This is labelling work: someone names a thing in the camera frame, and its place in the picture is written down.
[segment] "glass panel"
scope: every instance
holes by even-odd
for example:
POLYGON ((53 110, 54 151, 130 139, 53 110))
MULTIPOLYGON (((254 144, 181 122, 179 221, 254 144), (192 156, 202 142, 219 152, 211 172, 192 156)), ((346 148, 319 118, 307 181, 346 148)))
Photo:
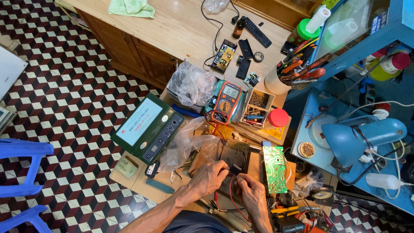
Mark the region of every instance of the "glass panel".
POLYGON ((372 20, 390 6, 390 0, 348 0, 327 19, 315 60, 332 53, 332 60, 370 35, 372 20))

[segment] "black connector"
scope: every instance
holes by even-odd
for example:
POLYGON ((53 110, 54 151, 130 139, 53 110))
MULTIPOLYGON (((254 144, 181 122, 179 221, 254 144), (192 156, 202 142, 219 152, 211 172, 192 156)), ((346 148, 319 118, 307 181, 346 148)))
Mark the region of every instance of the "black connector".
POLYGON ((232 23, 232 24, 236 24, 237 20, 238 20, 238 15, 234 16, 234 17, 231 19, 231 23, 232 23))
POLYGON ((233 166, 230 168, 230 172, 238 175, 241 172, 241 168, 233 163, 233 166))

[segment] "digital multimeter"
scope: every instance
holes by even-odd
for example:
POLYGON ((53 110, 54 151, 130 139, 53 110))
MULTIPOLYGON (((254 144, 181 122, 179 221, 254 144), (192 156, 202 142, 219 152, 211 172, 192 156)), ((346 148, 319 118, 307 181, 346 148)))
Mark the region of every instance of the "digital multimeter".
POLYGON ((225 116, 219 113, 213 113, 211 114, 211 120, 223 125, 230 123, 230 116, 233 114, 233 111, 236 108, 241 93, 241 87, 236 86, 229 81, 224 82, 217 95, 216 105, 214 106, 213 110, 222 112, 225 114, 225 116))

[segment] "towel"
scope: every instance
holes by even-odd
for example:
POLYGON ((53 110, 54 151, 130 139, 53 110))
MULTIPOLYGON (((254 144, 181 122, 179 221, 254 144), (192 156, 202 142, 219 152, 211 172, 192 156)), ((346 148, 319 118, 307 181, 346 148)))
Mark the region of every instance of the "towel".
POLYGON ((147 0, 112 0, 108 14, 154 18, 155 9, 147 0))

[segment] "green circuit board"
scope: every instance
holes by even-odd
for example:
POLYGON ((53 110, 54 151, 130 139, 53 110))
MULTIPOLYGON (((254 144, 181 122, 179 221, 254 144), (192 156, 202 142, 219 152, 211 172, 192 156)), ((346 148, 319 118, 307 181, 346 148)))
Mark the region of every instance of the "green circuit board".
POLYGON ((263 146, 263 157, 265 159, 269 193, 287 192, 286 180, 284 178, 283 147, 263 146))

